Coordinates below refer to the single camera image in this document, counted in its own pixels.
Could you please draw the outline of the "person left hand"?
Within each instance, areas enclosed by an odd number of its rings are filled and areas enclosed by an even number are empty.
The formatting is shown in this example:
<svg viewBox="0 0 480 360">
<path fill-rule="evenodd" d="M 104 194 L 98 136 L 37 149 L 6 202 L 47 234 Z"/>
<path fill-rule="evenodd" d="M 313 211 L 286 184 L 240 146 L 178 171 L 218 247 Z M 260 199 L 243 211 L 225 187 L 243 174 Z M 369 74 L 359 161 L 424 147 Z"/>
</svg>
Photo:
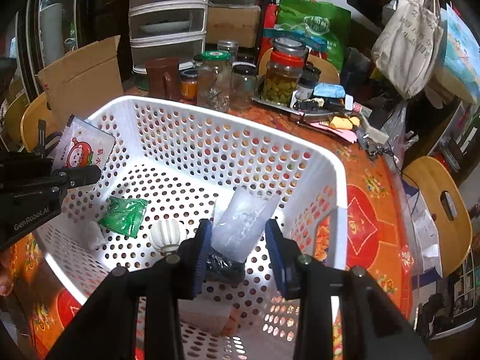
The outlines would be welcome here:
<svg viewBox="0 0 480 360">
<path fill-rule="evenodd" d="M 14 279 L 10 272 L 10 250 L 1 252 L 0 264 L 0 296 L 7 297 L 11 294 L 14 288 Z"/>
</svg>

